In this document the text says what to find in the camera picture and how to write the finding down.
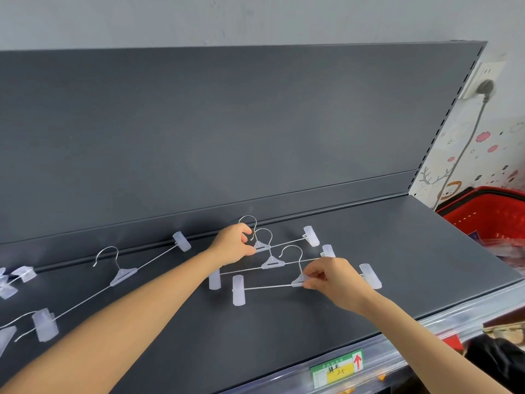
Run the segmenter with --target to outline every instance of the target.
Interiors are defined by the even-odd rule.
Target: red plastic shopping basket
[[[524,192],[480,186],[446,202],[437,213],[467,235],[478,231],[481,239],[525,239]]]

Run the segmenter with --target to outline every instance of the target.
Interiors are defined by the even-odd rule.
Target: hand
[[[220,230],[207,250],[213,253],[218,261],[217,268],[239,261],[244,256],[255,254],[253,246],[245,245],[248,241],[245,234],[251,233],[252,229],[244,223],[230,225]]]
[[[338,307],[363,315],[370,301],[381,296],[344,258],[322,257],[306,266],[310,279],[303,286],[323,293]]]

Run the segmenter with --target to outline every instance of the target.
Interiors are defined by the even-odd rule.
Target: electrical outlet
[[[484,80],[490,79],[495,81],[498,78],[501,71],[503,70],[503,66],[505,66],[505,61],[479,63],[476,68],[476,71],[470,76],[469,82],[467,83],[467,85],[465,85],[463,94],[461,94],[459,98],[466,99],[479,95],[478,93],[476,93],[477,87]]]

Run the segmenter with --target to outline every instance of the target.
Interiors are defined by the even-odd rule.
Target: gray cable
[[[452,170],[450,170],[450,173],[449,173],[447,179],[445,180],[445,183],[443,184],[443,187],[441,188],[439,194],[437,195],[436,203],[434,203],[434,207],[432,208],[433,211],[436,211],[437,206],[439,205],[439,201],[441,200],[441,196],[443,195],[443,191],[447,187],[447,184],[448,184],[448,182],[450,180],[450,177],[452,177],[454,171],[456,170],[457,165],[459,164],[459,161],[461,160],[461,158],[463,157],[465,151],[467,150],[467,148],[469,147],[470,143],[472,142],[472,139],[474,138],[474,134],[476,134],[476,131],[477,131],[478,125],[479,125],[479,121],[482,119],[482,114],[483,114],[483,111],[485,110],[485,106],[487,105],[488,101],[490,101],[490,97],[491,97],[491,95],[494,92],[494,82],[492,80],[485,80],[483,83],[481,83],[478,86],[478,88],[476,89],[476,92],[478,94],[484,94],[485,95],[483,97],[482,107],[479,110],[478,119],[476,120],[476,124],[474,125],[474,129],[470,133],[470,138],[468,139],[465,147],[463,148],[463,151],[461,151],[461,153],[459,154],[459,156],[458,156],[458,158],[456,160],[456,163],[452,167]]]

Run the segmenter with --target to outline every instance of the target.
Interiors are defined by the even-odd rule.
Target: green and white price tag
[[[315,388],[345,379],[364,368],[363,350],[351,352],[310,368]]]

